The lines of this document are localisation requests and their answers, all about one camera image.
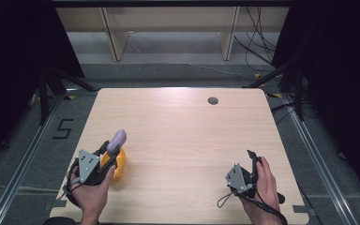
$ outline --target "orange object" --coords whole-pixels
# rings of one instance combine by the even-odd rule
[[[110,160],[110,156],[106,152],[101,159],[101,165],[104,165],[108,160]],[[121,148],[121,150],[119,151],[119,155],[116,157],[116,168],[112,178],[114,181],[119,181],[122,178],[122,171],[126,161],[127,155],[125,154],[125,150]]]

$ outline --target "wooden tabletop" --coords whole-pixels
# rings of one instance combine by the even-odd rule
[[[211,97],[218,104],[210,104]],[[94,152],[120,128],[127,132],[127,163],[122,179],[112,181],[100,222],[250,223],[234,196],[217,207],[230,193],[224,176],[233,164],[251,172],[249,149],[269,161],[286,197],[280,208],[289,224],[308,223],[308,214],[293,211],[304,203],[262,90],[102,89],[74,157],[80,149]],[[81,216],[70,202],[51,212],[78,221]]]

